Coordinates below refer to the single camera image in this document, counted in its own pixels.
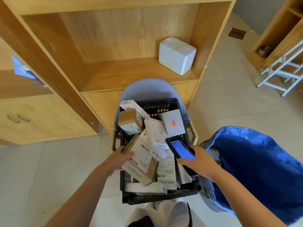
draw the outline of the blue plastic bag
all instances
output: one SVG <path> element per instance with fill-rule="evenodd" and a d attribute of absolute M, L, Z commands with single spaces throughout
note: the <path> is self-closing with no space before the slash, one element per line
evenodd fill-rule
<path fill-rule="evenodd" d="M 225 126 L 202 144 L 207 151 L 211 146 L 218 149 L 222 168 L 286 225 L 303 216 L 303 165 L 273 138 L 249 128 Z M 215 183 L 213 191 L 216 202 L 231 211 Z"/>

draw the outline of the drawer handle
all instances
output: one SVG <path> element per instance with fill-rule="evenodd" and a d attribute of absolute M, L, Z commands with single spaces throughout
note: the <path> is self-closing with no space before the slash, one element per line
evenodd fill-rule
<path fill-rule="evenodd" d="M 15 123 L 20 123 L 20 121 L 15 120 L 15 119 L 11 118 L 10 116 L 7 116 L 6 118 L 8 118 L 9 120 L 11 120 L 11 121 L 13 121 L 13 122 L 15 122 Z"/>
<path fill-rule="evenodd" d="M 26 118 L 22 117 L 20 114 L 17 114 L 17 117 L 18 117 L 19 119 L 24 120 L 25 122 L 31 121 L 30 119 L 26 119 Z"/>

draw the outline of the cabinet door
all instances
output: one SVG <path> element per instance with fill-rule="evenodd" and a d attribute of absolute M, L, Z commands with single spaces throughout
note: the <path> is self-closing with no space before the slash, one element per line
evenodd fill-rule
<path fill-rule="evenodd" d="M 179 93 L 185 107 L 188 106 L 188 103 L 191 99 L 191 96 L 194 92 L 194 89 L 197 85 L 197 82 L 183 83 L 183 84 L 174 84 L 173 87 Z"/>
<path fill-rule="evenodd" d="M 113 131 L 115 114 L 121 93 L 122 91 L 111 91 L 83 94 L 83 97 L 109 133 Z"/>
<path fill-rule="evenodd" d="M 92 131 L 63 99 L 54 94 L 2 100 L 0 111 L 0 138 L 13 143 Z"/>

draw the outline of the plastic basket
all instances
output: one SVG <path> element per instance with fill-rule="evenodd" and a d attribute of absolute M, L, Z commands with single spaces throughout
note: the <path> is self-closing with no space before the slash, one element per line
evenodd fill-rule
<path fill-rule="evenodd" d="M 137 102 L 137 104 L 140 107 L 142 107 L 146 111 L 146 113 L 151 116 L 151 118 L 154 119 L 159 119 L 157 117 L 158 113 L 180 109 L 178 100 L 176 98 L 161 99 L 154 101 L 141 101 L 141 102 Z M 186 130 L 185 130 L 185 134 L 182 134 L 181 136 L 188 144 L 190 143 Z M 121 146 L 125 146 L 131 140 L 133 135 L 130 136 L 126 134 L 120 128 L 120 137 L 121 137 Z M 176 158 L 175 158 L 175 165 L 177 171 L 176 174 L 178 174 L 178 164 Z M 131 175 L 128 174 L 125 170 L 123 170 L 120 172 L 120 190 L 122 191 L 122 203 L 127 203 L 129 205 L 186 197 L 190 195 L 195 195 L 198 192 L 200 192 L 202 189 L 199 183 L 199 179 L 197 177 L 193 178 L 192 183 L 182 184 L 180 188 L 177 188 L 177 190 L 168 190 L 167 194 L 162 194 L 162 195 L 138 195 L 131 192 L 125 192 L 126 183 L 131 183 Z"/>

